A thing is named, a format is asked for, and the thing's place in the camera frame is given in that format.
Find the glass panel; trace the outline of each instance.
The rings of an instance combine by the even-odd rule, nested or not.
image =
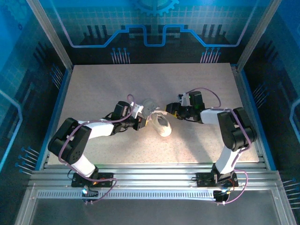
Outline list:
[[[284,181],[300,178],[299,11],[297,1],[281,2],[244,68],[271,153]]]
[[[42,0],[74,64],[236,63],[268,3]]]
[[[25,0],[0,1],[0,30],[0,224],[13,224],[36,162],[22,149],[38,155],[65,68]]]

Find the white robotic arm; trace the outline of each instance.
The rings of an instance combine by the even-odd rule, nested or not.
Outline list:
[[[79,187],[82,185],[91,186],[94,183],[90,181],[91,179],[98,180],[102,177],[99,175],[98,168],[83,154],[87,141],[95,137],[114,135],[128,128],[134,130],[143,128],[146,126],[146,120],[138,116],[141,109],[140,105],[135,104],[130,113],[130,104],[119,101],[114,111],[100,119],[99,122],[94,120],[90,123],[68,118],[49,142],[48,149],[57,157],[60,157],[60,152],[63,151],[61,159],[79,173],[75,173],[76,179],[73,179],[78,181]]]
[[[240,154],[247,150],[257,137],[245,110],[242,107],[233,110],[206,109],[201,92],[193,91],[179,95],[179,102],[168,104],[166,111],[179,120],[220,126],[225,144],[222,153],[214,163],[210,174],[198,174],[197,185],[199,187],[217,187],[228,184],[228,180],[232,182],[233,177],[236,178],[234,167]]]

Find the metal frame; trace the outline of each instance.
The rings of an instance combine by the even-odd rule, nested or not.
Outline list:
[[[291,122],[292,128],[293,128],[293,130],[294,130],[294,132],[295,132],[295,134],[296,134],[296,136],[297,136],[297,139],[298,139],[298,141],[300,142],[300,133],[299,133],[299,130],[298,130],[297,125],[296,125],[296,123],[295,123],[295,121],[294,121],[294,118],[293,118],[294,113],[295,113],[295,108],[296,108],[299,104],[300,104],[300,98],[298,98],[297,100],[295,100],[295,101],[293,102],[292,107],[291,107],[291,112],[290,112],[290,117],[289,117],[289,118],[290,118],[290,122]]]
[[[180,165],[103,165],[101,171],[115,174],[119,181],[108,195],[108,199],[192,199],[213,200],[212,189],[199,188],[191,181],[196,172],[209,172],[212,164]],[[264,162],[240,163],[238,169],[247,171],[249,180],[246,190],[271,190],[280,222],[283,225],[296,224],[278,171],[268,171]],[[71,187],[67,177],[68,169],[63,165],[50,166],[35,171],[24,196],[16,225],[30,224],[36,199],[82,199],[81,188]],[[242,190],[245,175],[237,173]],[[97,189],[103,195],[108,189]]]
[[[39,0],[26,0],[26,1],[29,4],[32,12],[36,16],[38,22],[42,26],[44,32],[46,33],[49,41],[53,45],[58,56],[60,57],[62,63],[64,64],[64,66],[68,71],[72,71],[73,64],[71,62],[71,59],[69,58],[64,46],[62,45],[57,33],[55,32],[55,29],[52,26],[49,18],[47,17],[47,14],[44,11],[41,3],[39,2]]]
[[[38,21],[46,32],[55,50],[64,62],[67,69],[72,69],[68,58],[53,26],[38,0],[27,0]],[[246,190],[271,190],[277,208],[280,222],[283,225],[293,225],[296,221],[289,205],[283,184],[278,171],[271,171],[273,165],[266,153],[265,143],[259,131],[259,124],[255,119],[255,112],[250,104],[245,81],[241,71],[251,55],[257,41],[260,39],[281,0],[272,0],[258,23],[245,51],[241,55],[238,68],[232,71],[236,79],[241,100],[251,120],[258,131],[258,140],[255,143],[258,151],[258,163],[238,163],[237,169],[244,169],[249,176]],[[100,165],[102,172],[114,173],[119,181],[114,190],[107,196],[109,199],[195,199],[213,200],[211,188],[198,188],[196,182],[191,181],[195,173],[210,172],[212,164],[175,164],[175,165]],[[50,165],[41,171],[34,171],[28,183],[22,205],[17,216],[16,225],[30,224],[34,215],[34,208],[38,198],[82,199],[81,188],[71,187],[71,180],[67,178],[68,169],[63,165]],[[242,190],[245,175],[237,173]],[[98,189],[100,196],[107,188]]]
[[[53,109],[53,113],[52,113],[52,116],[51,116],[51,119],[49,122],[49,126],[48,126],[48,129],[47,129],[44,141],[43,141],[43,145],[42,145],[39,157],[37,159],[37,164],[36,164],[35,170],[42,170],[45,167],[47,156],[49,155],[47,146],[48,146],[50,139],[52,138],[52,135],[55,133],[55,131],[57,129],[61,110],[64,105],[68,86],[69,86],[69,83],[71,80],[71,75],[72,75],[72,71],[66,70],[61,87],[60,87],[60,91],[57,96],[55,106]]]
[[[281,1],[282,0],[270,0],[269,5],[266,7],[260,21],[258,22],[258,25],[253,31],[249,42],[247,43],[242,55],[240,56],[240,59],[238,61],[238,72],[241,72],[244,68],[258,41],[261,39],[262,35],[266,31],[267,26],[273,18],[273,15],[276,13]]]

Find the purple cable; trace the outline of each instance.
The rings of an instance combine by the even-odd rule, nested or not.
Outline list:
[[[135,98],[133,97],[133,95],[129,94],[127,95],[127,100],[129,100],[129,97],[132,98],[132,102],[133,102],[133,105],[135,105]],[[124,120],[126,120],[127,118],[129,118],[132,114],[133,110],[130,110],[130,113],[120,119],[120,120],[91,120],[91,121],[87,121],[87,122],[84,122],[80,125],[78,125],[73,131],[72,133],[69,135],[69,137],[66,139],[65,143],[63,144],[63,146],[61,147],[61,150],[60,150],[60,153],[58,154],[58,160],[63,163],[63,164],[66,164],[71,170],[74,170],[76,173],[78,173],[80,176],[82,176],[83,178],[85,178],[86,180],[89,180],[89,181],[93,181],[93,182],[105,182],[105,181],[115,181],[114,185],[112,185],[112,187],[99,199],[95,200],[95,201],[91,201],[90,203],[93,204],[93,202],[97,202],[101,199],[103,199],[105,196],[108,195],[108,193],[111,192],[111,190],[114,188],[114,186],[116,185],[117,183],[117,179],[116,178],[109,178],[109,179],[99,179],[99,180],[96,180],[96,179],[91,179],[91,178],[88,178],[88,177],[85,177],[81,172],[77,171],[73,166],[71,166],[69,163],[67,163],[66,161],[62,160],[61,159],[61,155],[63,153],[63,151],[65,150],[67,144],[70,142],[71,138],[74,136],[74,134],[77,132],[77,130],[79,130],[82,126],[85,126],[87,124],[90,124],[90,123],[119,123],[119,122],[122,122]]]
[[[247,174],[246,171],[244,171],[244,170],[234,170],[234,171],[235,171],[235,172],[243,172],[243,173],[245,174],[245,176],[246,176],[246,183],[245,183],[245,186],[244,186],[242,192],[241,192],[235,199],[232,199],[232,200],[230,200],[230,201],[228,201],[228,202],[225,202],[224,204],[232,203],[232,202],[236,201],[239,197],[241,197],[241,195],[242,195],[242,194],[244,193],[244,191],[246,190],[246,187],[247,187],[247,184],[248,184],[248,174]]]
[[[192,92],[192,91],[194,91],[194,90],[198,90],[198,89],[203,89],[203,90],[207,90],[207,91],[211,92],[214,96],[217,97],[217,100],[219,101],[219,105],[216,106],[215,108],[221,107],[221,99],[219,98],[219,96],[218,96],[215,92],[213,92],[212,90],[210,90],[210,89],[208,89],[208,88],[195,88],[195,89],[192,89],[192,90],[190,90],[190,91],[188,91],[188,92],[186,92],[186,93],[188,94],[188,93],[190,93],[190,92]]]

